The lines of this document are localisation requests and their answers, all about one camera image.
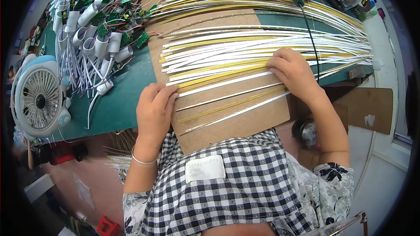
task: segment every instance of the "green workbench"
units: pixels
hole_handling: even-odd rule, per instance
[[[290,17],[283,15],[258,15],[262,25],[281,25],[289,27],[306,28],[303,18]],[[326,24],[310,20],[310,28],[328,33],[342,34]],[[47,35],[46,55],[55,55],[55,33],[50,25],[44,29],[43,34]],[[44,35],[41,36],[40,44],[43,45]],[[108,133],[125,128],[137,127],[136,106],[140,93],[143,88],[152,82],[156,82],[153,71],[152,61],[150,59],[149,48],[144,44],[140,49],[134,51],[135,58],[118,72],[118,76],[112,79],[114,87],[108,91],[105,96],[98,97],[92,108],[90,115],[90,129],[87,127],[87,112],[89,108],[89,99],[86,95],[79,97],[80,94],[74,94],[71,98],[71,106],[68,111],[71,114],[71,121],[63,128],[61,134],[55,131],[53,138],[55,141],[64,139],[75,139],[96,134]],[[339,64],[323,64],[321,71],[333,68]],[[326,85],[346,79],[346,71],[341,71],[320,80],[321,85]],[[312,71],[317,72],[316,66],[312,66]],[[365,66],[365,73],[373,73],[373,69]]]

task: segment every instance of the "black cable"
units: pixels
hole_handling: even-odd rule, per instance
[[[305,11],[303,11],[303,8],[302,8],[302,5],[301,4],[299,4],[299,7],[302,10],[303,18],[305,18],[306,27],[308,28],[309,36],[311,37],[311,40],[312,40],[312,46],[314,47],[315,57],[316,57],[316,68],[317,68],[317,72],[318,72],[317,73],[318,74],[318,76],[317,76],[317,82],[319,84],[319,60],[318,60],[318,54],[316,53],[314,39],[312,38],[311,30],[309,29],[308,19],[306,18]]]

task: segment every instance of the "name tag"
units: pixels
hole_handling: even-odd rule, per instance
[[[226,178],[225,166],[220,155],[190,160],[185,164],[186,183],[216,178]]]

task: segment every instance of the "red stool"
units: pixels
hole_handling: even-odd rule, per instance
[[[105,217],[105,214],[102,214],[96,232],[102,236],[117,236],[121,232],[121,229],[118,223],[111,222]]]

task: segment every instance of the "woman's left hand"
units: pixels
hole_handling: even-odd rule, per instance
[[[168,133],[171,125],[173,103],[178,97],[175,91],[177,86],[168,86],[152,83],[142,91],[137,105],[137,124],[139,136],[137,137],[134,152],[141,151],[140,161],[151,162],[157,157],[160,145]]]

